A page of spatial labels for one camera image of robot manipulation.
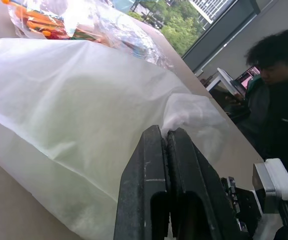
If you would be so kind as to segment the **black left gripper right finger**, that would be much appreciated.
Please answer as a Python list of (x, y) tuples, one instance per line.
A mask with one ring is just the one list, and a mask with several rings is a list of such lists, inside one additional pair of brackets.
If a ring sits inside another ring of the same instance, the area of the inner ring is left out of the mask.
[(240, 229), (219, 175), (181, 128), (167, 134), (171, 224), (178, 240), (238, 240)]

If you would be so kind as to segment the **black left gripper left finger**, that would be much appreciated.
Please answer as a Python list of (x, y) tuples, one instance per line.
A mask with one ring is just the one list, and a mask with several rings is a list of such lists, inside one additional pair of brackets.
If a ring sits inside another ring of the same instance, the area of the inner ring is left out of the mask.
[(170, 197), (166, 150), (160, 128), (141, 135), (120, 180), (113, 238), (163, 240), (168, 235)]

